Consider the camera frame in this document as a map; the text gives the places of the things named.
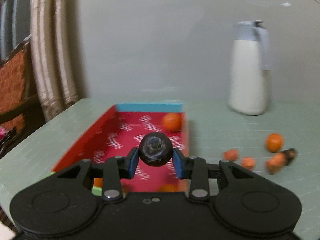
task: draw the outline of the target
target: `green tabletop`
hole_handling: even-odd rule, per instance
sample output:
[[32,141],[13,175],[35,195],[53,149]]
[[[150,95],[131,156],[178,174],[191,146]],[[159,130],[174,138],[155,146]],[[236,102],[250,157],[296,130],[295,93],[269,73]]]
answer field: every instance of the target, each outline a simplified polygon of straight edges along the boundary
[[[82,99],[48,122],[0,160],[0,203],[9,214],[12,197],[23,188],[44,178],[72,143],[113,102]],[[260,116],[232,112],[224,101],[186,102],[189,120],[190,155],[218,163],[221,153],[237,148],[241,157],[252,156],[254,172],[293,191],[303,210],[295,233],[302,239],[320,237],[320,106],[275,103]],[[271,157],[264,147],[266,135],[284,136],[284,149],[296,148],[297,159],[275,175],[265,170]],[[218,192],[210,180],[211,195]]]

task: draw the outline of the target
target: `open cardboard box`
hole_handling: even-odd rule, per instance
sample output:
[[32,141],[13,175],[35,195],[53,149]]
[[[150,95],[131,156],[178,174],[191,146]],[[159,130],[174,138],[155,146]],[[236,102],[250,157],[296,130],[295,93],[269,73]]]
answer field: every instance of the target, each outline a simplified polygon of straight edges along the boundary
[[[162,117],[167,113],[180,113],[182,130],[172,133],[164,130]],[[145,134],[162,132],[188,156],[188,125],[182,104],[171,103],[127,103],[116,104],[108,109],[71,146],[52,168],[57,172],[85,158],[94,163],[103,163],[113,156],[126,156],[133,147],[138,147]],[[176,177],[172,160],[161,167],[150,167],[139,160],[133,179],[122,179],[124,192],[156,192],[164,185],[175,185],[185,191],[187,184]],[[101,195],[101,188],[93,187],[92,192]]]

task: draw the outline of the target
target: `curtain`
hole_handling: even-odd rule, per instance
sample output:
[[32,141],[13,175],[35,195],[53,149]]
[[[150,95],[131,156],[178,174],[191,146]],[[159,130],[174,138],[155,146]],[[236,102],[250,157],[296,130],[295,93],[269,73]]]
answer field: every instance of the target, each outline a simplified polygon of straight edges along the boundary
[[31,0],[31,50],[46,121],[78,101],[70,66],[66,0]]

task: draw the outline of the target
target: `white wall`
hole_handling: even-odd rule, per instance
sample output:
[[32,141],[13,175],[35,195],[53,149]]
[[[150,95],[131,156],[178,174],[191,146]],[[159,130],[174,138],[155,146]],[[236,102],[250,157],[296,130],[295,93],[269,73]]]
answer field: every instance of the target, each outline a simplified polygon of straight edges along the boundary
[[226,98],[232,26],[257,19],[270,33],[274,99],[319,101],[319,0],[68,0],[80,94]]

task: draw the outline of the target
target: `thermos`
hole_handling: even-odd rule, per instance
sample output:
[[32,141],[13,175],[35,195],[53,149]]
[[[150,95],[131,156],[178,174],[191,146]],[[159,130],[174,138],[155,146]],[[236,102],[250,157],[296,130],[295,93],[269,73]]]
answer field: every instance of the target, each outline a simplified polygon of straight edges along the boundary
[[231,59],[229,106],[247,115],[259,115],[268,104],[268,31],[262,21],[238,22]]

